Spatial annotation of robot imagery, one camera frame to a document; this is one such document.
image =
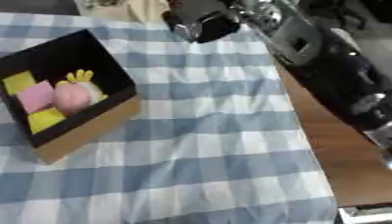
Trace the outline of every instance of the toy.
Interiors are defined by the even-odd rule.
[[[88,107],[91,102],[90,94],[84,87],[70,83],[58,85],[53,98],[54,106],[67,116]]]
[[[69,73],[66,80],[56,84],[55,89],[48,80],[36,84],[29,71],[12,75],[3,80],[7,93],[17,95],[28,114],[31,133],[45,130],[82,109],[106,99],[91,82],[92,71],[78,70]]]
[[[47,81],[41,81],[26,90],[18,92],[17,98],[27,114],[48,108],[53,103],[53,87]]]
[[[87,106],[96,104],[108,96],[91,82],[92,71],[78,70],[76,76],[69,73],[67,80],[59,81],[54,89],[54,106],[70,116]]]
[[[28,115],[32,134],[52,127],[54,124],[59,123],[64,119],[66,118],[56,108],[44,109]]]
[[[15,95],[20,91],[36,84],[34,77],[30,71],[14,74],[3,79],[5,89],[9,95]]]

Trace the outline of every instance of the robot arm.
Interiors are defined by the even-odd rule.
[[[186,10],[192,1],[200,4],[187,0],[168,12],[177,18],[176,24],[166,19],[173,31],[182,25],[186,39],[202,43],[236,32],[240,23],[249,25],[321,104],[382,149],[392,169],[392,85],[358,48],[290,0],[215,0],[203,3],[203,10]],[[219,19],[228,22],[208,26]]]

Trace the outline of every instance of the table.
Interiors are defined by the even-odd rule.
[[[392,172],[379,149],[330,114],[281,66],[278,70],[338,206],[390,203]]]
[[[163,24],[0,13],[0,54],[84,28],[134,79],[142,112],[45,165],[0,104],[2,222],[332,221],[331,189],[250,29],[199,45]]]

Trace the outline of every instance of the pink ball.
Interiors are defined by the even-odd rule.
[[[66,116],[73,115],[90,104],[88,91],[74,84],[61,84],[54,89],[54,107]]]

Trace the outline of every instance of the metal part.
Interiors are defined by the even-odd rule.
[[[370,109],[376,107],[385,97],[386,95],[384,93],[367,95],[353,104],[352,112],[354,115],[366,113]]]
[[[392,169],[392,122],[388,122],[378,129],[364,131],[364,134],[382,148],[381,156],[385,165]]]
[[[322,41],[319,31],[295,7],[280,0],[248,0],[236,2],[230,10],[254,28],[274,54],[300,66],[317,57]]]

